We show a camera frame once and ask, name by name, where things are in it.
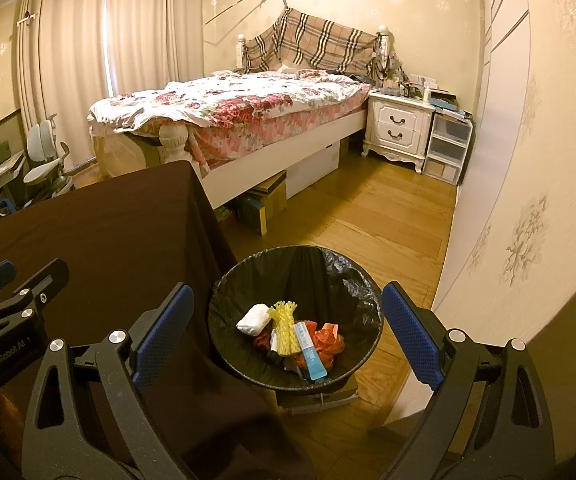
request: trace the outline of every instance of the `floral bedsheet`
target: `floral bedsheet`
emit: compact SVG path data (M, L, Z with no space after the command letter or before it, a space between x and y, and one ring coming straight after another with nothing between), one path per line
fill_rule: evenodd
M188 126L186 151L192 153L199 163L202 174L207 174L226 162L261 150L273 142L307 132L353 112L366 100L370 91L370 85L357 86L359 91L349 99L313 110L248 124L238 123L232 128Z
M203 128L236 128L295 112L340 104L369 86L324 70L296 74L215 72L212 76L171 82L162 90L146 90L103 99L90 107L89 121L104 131L138 132L147 123L187 121ZM152 135L149 128L143 128Z

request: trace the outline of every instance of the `bed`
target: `bed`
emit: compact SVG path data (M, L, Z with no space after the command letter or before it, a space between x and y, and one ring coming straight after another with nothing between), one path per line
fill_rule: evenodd
M365 127L370 85L347 74L367 73L375 39L286 9L254 40L239 36L237 73L93 105L88 120L100 169L118 176L188 160L217 208Z

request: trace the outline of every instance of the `trash can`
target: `trash can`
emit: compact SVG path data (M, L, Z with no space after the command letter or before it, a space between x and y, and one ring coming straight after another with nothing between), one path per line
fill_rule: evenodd
M338 324L343 335L344 351L318 382L271 364L236 328L254 304L282 300L297 304L295 321ZM219 280L208 309L210 338L228 367L264 388L303 395L341 388L376 348L383 320L381 291L370 275L342 254L313 246L277 247L241 261Z

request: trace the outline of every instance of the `wooden floor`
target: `wooden floor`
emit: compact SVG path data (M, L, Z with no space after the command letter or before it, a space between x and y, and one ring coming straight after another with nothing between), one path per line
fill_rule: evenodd
M397 280L418 306L429 308L445 258L455 187L370 154L349 152L338 170L288 201L263 238L242 225L226 231L237 258L279 245L315 244L345 254L381 287ZM92 166L78 187L99 180ZM356 372L359 400L310 415L289 416L274 395L288 432L308 451L322 480L376 480L401 448L383 424L409 367L386 327L369 361Z

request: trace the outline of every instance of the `white wardrobe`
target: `white wardrobe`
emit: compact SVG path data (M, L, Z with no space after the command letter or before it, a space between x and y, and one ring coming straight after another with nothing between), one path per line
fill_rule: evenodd
M484 1L486 34L476 137L454 210L433 310L464 269L492 212L517 142L528 86L528 0Z

